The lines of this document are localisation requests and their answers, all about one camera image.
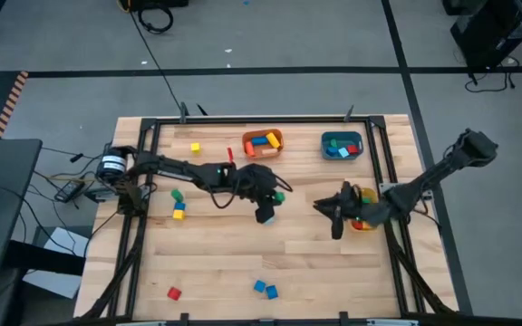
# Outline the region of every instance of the gray floor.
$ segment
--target gray floor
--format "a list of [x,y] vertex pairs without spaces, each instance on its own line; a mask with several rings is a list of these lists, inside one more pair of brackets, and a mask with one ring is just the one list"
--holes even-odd
[[[440,1],[391,0],[391,5],[409,66],[460,66],[449,33],[455,19],[443,13]],[[146,34],[163,68],[397,66],[382,6],[375,0],[253,0],[249,5],[193,0],[173,11],[176,23],[169,34]],[[522,62],[522,44],[513,54]],[[0,15],[0,70],[154,67],[130,17],[113,1],[8,0]],[[483,130],[500,145],[490,166],[461,171],[443,186],[474,312],[522,318],[522,74],[515,75],[513,91],[481,94],[464,91],[462,74],[412,79],[435,159],[466,127]],[[356,113],[410,112],[398,74],[169,80],[193,113],[196,103],[216,115],[343,113],[352,104]],[[502,76],[493,75],[480,85],[501,84]],[[38,138],[45,146],[94,155],[110,140],[119,116],[177,112],[159,77],[30,79],[5,136]],[[44,152],[37,168],[47,174],[81,165]],[[37,178],[34,184],[52,191]],[[44,225],[59,225],[49,202],[28,199]],[[68,225],[92,223],[95,205],[87,200],[79,205],[80,210],[59,206]],[[32,235],[34,222],[27,220]],[[21,238],[22,232],[19,225],[14,236]]]

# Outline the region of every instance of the table leg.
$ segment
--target table leg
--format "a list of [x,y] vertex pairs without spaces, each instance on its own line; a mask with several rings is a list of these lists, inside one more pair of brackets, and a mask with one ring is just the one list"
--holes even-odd
[[4,265],[70,275],[82,275],[86,259],[73,254],[58,253],[11,240],[5,253]]

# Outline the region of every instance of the blue block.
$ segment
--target blue block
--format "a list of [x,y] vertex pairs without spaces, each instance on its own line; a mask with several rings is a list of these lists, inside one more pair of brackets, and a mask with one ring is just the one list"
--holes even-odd
[[257,281],[253,289],[255,289],[257,292],[263,293],[263,290],[265,289],[265,282]]
[[267,298],[269,298],[269,300],[278,297],[277,288],[274,285],[267,286],[266,290],[267,290]]
[[337,153],[337,148],[327,148],[326,152],[329,156],[335,156],[335,153]]
[[178,210],[185,210],[185,207],[186,207],[185,203],[174,203],[174,209],[175,210],[177,210],[177,209]]
[[269,139],[267,139],[267,137],[253,137],[251,142],[253,143],[253,146],[265,145],[269,143]]
[[338,151],[340,152],[340,155],[342,156],[342,158],[347,158],[348,156],[350,156],[350,152],[348,152],[348,150],[345,148],[340,149]]

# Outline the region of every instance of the black equipment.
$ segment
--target black equipment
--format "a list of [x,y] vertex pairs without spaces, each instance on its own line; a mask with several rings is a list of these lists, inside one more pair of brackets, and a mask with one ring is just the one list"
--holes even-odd
[[[128,155],[136,159],[136,164],[126,170]],[[271,171],[271,168],[262,165],[249,164],[240,169],[236,168],[235,163],[194,165],[153,155],[148,151],[138,152],[133,147],[108,149],[101,159],[96,177],[104,184],[112,186],[120,196],[119,211],[123,214],[145,216],[147,212],[144,194],[132,181],[149,173],[193,183],[199,189],[209,192],[218,208],[228,207],[234,197],[249,199],[258,205],[255,215],[256,221],[260,224],[271,219],[275,214],[273,207],[280,206],[283,202],[283,194],[277,193],[275,188],[293,191],[282,178]],[[232,197],[221,206],[214,197],[217,193],[230,193]]]
[[450,28],[467,66],[497,67],[522,42],[522,0],[488,0]]
[[[189,0],[118,0],[118,2],[125,12],[137,12],[140,24],[151,34],[163,34],[172,27],[174,24],[174,16],[169,8],[189,5]],[[168,24],[163,27],[155,27],[153,24],[144,20],[144,11],[155,9],[161,10],[169,17]]]
[[316,200],[314,208],[332,221],[332,239],[342,238],[343,221],[361,220],[372,226],[380,225],[390,218],[405,217],[416,206],[422,193],[433,189],[442,179],[465,167],[486,166],[497,156],[498,145],[482,132],[466,129],[454,143],[452,150],[442,161],[428,168],[410,183],[398,185],[385,191],[377,204],[363,204],[360,191],[345,181],[342,190],[333,197]]

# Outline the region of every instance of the white object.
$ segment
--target white object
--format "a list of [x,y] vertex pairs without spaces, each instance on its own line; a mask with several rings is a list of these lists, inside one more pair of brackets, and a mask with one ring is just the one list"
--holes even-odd
[[[83,257],[83,250],[85,249],[86,244],[88,244],[87,238],[81,235],[77,235],[73,232],[66,231],[60,227],[56,227],[55,230],[53,230],[52,239],[56,243],[63,245],[66,248],[73,247],[73,251],[80,257]],[[43,248],[53,250],[58,253],[72,254],[70,251],[61,248],[49,239]],[[24,276],[24,282],[30,283],[47,291],[60,294],[61,296],[69,299],[73,299],[75,297],[78,289],[80,288],[81,281],[81,276],[44,271],[35,271]]]

